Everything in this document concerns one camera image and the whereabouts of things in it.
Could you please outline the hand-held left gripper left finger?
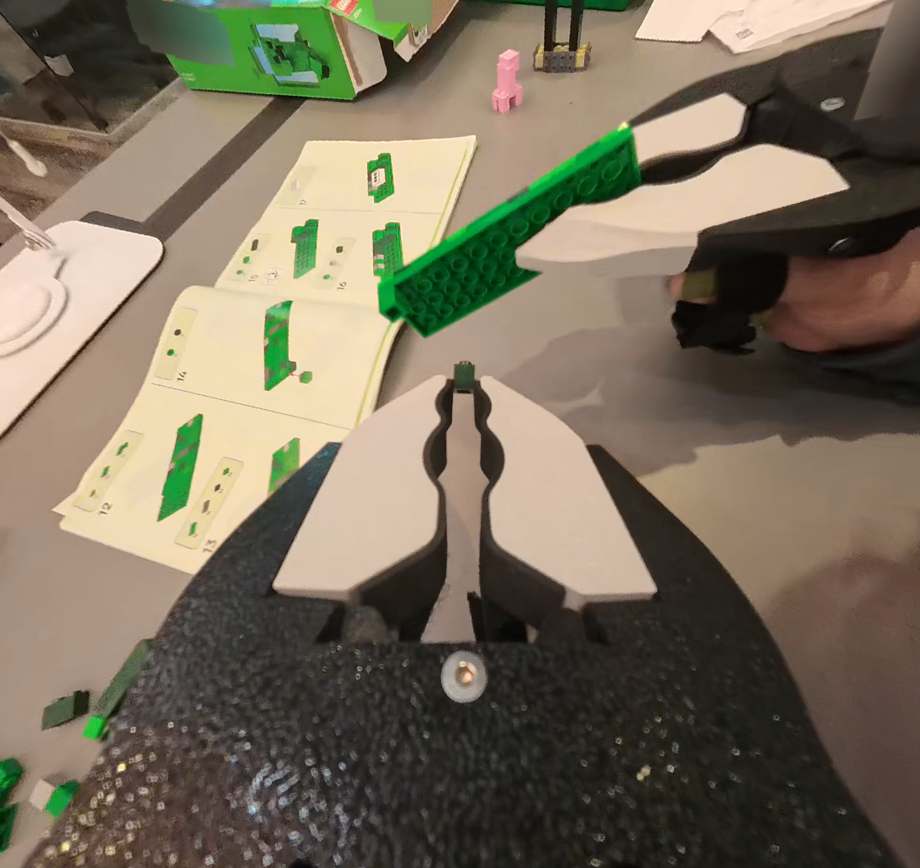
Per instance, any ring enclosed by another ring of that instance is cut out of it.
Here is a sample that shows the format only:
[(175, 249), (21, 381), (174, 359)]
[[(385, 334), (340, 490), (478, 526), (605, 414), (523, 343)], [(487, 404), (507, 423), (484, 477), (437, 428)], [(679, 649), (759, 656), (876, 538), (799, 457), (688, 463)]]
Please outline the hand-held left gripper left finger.
[(433, 376), (341, 443), (276, 575), (290, 597), (432, 604), (444, 583), (440, 483), (450, 381)]

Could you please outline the green brick plate assembly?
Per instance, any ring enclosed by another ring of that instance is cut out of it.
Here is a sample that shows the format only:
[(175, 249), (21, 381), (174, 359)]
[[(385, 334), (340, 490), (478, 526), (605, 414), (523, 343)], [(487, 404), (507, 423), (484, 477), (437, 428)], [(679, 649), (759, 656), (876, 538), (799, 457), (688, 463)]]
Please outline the green brick plate assembly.
[(538, 276), (518, 266), (516, 255), (569, 208), (618, 198), (640, 180), (633, 131), (624, 123), (385, 276), (377, 287), (380, 314), (424, 337), (442, 331)]

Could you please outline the green toy set box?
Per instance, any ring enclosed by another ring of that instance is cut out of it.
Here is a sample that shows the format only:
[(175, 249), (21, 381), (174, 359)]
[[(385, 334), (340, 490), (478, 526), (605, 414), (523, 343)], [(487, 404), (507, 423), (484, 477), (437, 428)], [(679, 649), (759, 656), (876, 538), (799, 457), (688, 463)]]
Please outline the green toy set box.
[(385, 52), (410, 62), (460, 0), (431, 0), (431, 19), (392, 0), (154, 0), (185, 34), (165, 54), (191, 90), (352, 101), (387, 75)]

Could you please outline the pile of loose small bricks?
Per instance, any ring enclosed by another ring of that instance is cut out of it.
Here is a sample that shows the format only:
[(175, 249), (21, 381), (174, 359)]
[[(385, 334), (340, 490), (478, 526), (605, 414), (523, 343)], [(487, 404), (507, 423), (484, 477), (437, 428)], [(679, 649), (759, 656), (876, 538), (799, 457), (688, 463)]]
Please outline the pile of loose small bricks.
[[(72, 724), (86, 718), (82, 736), (101, 741), (109, 733), (116, 714), (140, 678), (153, 650), (153, 639), (143, 639), (133, 647), (130, 655), (110, 679), (107, 687), (92, 699), (88, 690), (74, 690), (48, 704), (41, 715), (43, 731)], [(5, 853), (16, 828), (19, 803), (13, 800), (17, 785), (25, 777), (25, 766), (15, 758), (1, 761), (1, 852)], [(73, 804), (81, 782), (75, 779), (42, 778), (36, 782), (29, 795), (29, 805), (40, 814), (57, 819)]]

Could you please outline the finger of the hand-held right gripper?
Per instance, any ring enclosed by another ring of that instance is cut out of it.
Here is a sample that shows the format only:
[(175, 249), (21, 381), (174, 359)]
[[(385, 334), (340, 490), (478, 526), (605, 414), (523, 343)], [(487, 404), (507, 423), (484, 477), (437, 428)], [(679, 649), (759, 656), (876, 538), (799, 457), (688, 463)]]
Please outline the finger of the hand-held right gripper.
[(674, 276), (689, 265), (703, 230), (849, 187), (811, 154), (747, 147), (693, 177), (570, 207), (518, 249), (517, 264), (547, 275)]
[(631, 123), (642, 184), (673, 184), (707, 172), (742, 177), (752, 106), (720, 93), (667, 115)]

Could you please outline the pink brick pig figure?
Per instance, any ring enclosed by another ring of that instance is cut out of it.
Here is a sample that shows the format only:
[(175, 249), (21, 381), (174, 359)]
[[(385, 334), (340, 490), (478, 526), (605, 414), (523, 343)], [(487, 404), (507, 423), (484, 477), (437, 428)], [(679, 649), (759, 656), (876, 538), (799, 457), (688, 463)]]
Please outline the pink brick pig figure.
[(520, 53), (508, 49), (500, 53), (497, 60), (496, 88), (491, 94), (493, 112), (506, 115), (517, 109), (523, 101), (523, 87), (518, 82)]

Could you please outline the open building instruction booklet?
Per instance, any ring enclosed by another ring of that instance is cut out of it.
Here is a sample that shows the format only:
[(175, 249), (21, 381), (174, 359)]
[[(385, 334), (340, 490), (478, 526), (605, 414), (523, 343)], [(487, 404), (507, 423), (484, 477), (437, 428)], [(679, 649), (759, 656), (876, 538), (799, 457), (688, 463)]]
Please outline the open building instruction booklet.
[(60, 529), (195, 574), (374, 412), (399, 322), (377, 287), (443, 239), (475, 136), (310, 141), (212, 287), (175, 301)]

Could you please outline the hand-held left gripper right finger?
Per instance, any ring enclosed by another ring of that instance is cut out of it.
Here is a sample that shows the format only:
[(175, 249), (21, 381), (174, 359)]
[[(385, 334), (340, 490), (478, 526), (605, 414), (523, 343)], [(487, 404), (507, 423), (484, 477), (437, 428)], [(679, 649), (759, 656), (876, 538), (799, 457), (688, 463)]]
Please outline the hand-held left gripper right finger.
[(501, 606), (587, 606), (650, 599), (657, 587), (581, 439), (493, 377), (480, 380), (497, 555), (481, 584)]

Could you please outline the black board on white stand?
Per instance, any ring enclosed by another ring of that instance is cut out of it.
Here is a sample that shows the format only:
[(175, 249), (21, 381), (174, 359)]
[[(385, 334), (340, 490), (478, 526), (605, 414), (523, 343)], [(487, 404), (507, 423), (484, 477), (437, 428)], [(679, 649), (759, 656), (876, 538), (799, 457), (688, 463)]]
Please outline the black board on white stand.
[(2, 199), (26, 246), (1, 271), (1, 434), (162, 262), (131, 219), (91, 212), (42, 230)]

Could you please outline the grey desk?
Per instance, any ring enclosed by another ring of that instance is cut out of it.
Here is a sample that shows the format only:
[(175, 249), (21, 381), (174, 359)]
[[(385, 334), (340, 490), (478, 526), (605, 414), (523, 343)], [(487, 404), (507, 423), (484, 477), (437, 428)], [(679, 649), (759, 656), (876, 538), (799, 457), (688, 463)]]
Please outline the grey desk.
[[(2, 866), (918, 866), (918, 396), (761, 341), (682, 350), (659, 280), (545, 275), (437, 333), (398, 333), (388, 402), (450, 381), (447, 586), (420, 637), (347, 635), (272, 581), (328, 443), (197, 575), (60, 529), (167, 317), (229, 263), (309, 140), (477, 135), (449, 231), (673, 92), (742, 65), (604, 20), (584, 77), (487, 66), (536, 13), (464, 5), (355, 104), (185, 91), (40, 217), (165, 242), (151, 279), (2, 437), (2, 759), (25, 766)], [(454, 392), (454, 364), (476, 367)], [(583, 442), (651, 571), (649, 600), (473, 638), (489, 471), (480, 380)], [(108, 736), (41, 730), (153, 639)], [(80, 790), (57, 819), (40, 779)]]

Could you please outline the person's right hand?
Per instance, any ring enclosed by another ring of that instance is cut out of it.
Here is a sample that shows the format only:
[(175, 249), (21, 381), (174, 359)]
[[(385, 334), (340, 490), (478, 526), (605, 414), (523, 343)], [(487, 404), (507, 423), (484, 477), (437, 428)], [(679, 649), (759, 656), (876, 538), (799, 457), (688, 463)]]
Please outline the person's right hand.
[(883, 253), (791, 258), (761, 326), (780, 344), (815, 354), (907, 341), (919, 327), (919, 230)]

